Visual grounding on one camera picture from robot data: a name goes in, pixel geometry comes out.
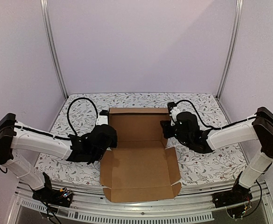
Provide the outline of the brown cardboard paper box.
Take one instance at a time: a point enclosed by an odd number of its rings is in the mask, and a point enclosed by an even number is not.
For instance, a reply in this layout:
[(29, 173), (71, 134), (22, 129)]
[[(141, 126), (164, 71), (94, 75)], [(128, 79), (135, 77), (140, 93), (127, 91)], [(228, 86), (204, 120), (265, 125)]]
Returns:
[(160, 125), (168, 120), (167, 108), (110, 108), (109, 125), (118, 143), (100, 161), (100, 184), (110, 202), (157, 201), (179, 194), (176, 150), (167, 146)]

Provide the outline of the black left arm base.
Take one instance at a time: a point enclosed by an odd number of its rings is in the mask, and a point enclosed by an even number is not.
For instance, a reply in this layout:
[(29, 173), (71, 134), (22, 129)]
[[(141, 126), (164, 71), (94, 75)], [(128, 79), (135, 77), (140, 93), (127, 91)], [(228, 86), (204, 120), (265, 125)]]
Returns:
[(39, 190), (32, 190), (33, 199), (43, 203), (69, 208), (73, 199), (73, 191), (67, 188), (59, 190), (53, 189), (49, 176), (44, 172), (43, 176), (45, 180), (44, 186)]

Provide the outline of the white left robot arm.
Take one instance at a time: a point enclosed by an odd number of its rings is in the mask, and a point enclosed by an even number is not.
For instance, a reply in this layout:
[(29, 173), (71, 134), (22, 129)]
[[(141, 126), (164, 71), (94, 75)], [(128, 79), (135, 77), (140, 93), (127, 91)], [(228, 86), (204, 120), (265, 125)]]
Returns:
[(16, 120), (13, 113), (0, 120), (0, 165), (23, 180), (45, 202), (56, 199), (56, 192), (50, 187), (50, 178), (27, 161), (21, 151), (49, 154), (70, 162), (94, 163), (103, 158), (108, 148), (117, 146), (117, 132), (108, 125), (107, 117), (97, 119), (90, 133), (82, 136), (61, 137), (49, 132), (33, 129)]

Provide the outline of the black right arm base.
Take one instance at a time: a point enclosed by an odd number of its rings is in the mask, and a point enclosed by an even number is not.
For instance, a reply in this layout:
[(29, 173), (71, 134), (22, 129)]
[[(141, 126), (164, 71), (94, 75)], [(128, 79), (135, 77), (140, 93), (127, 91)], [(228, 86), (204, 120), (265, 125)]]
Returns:
[(232, 189), (217, 192), (212, 195), (212, 202), (216, 208), (228, 207), (227, 214), (233, 219), (243, 218), (248, 209), (251, 208), (252, 194), (250, 189), (239, 185), (239, 178), (242, 172), (238, 175)]

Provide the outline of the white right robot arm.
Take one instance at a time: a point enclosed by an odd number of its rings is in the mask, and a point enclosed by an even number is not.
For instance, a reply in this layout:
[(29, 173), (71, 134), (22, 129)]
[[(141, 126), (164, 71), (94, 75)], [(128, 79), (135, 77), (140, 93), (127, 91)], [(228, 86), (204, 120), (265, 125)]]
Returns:
[(169, 120), (160, 122), (163, 137), (175, 138), (181, 145), (200, 154), (251, 140), (257, 140), (261, 145), (260, 151), (238, 176), (236, 187), (228, 194), (231, 203), (239, 203), (245, 198), (246, 189), (273, 163), (273, 114), (267, 108), (260, 107), (254, 115), (241, 121), (219, 128), (206, 126), (206, 130), (200, 129), (200, 121), (200, 117), (181, 112), (177, 104), (173, 104), (169, 107)]

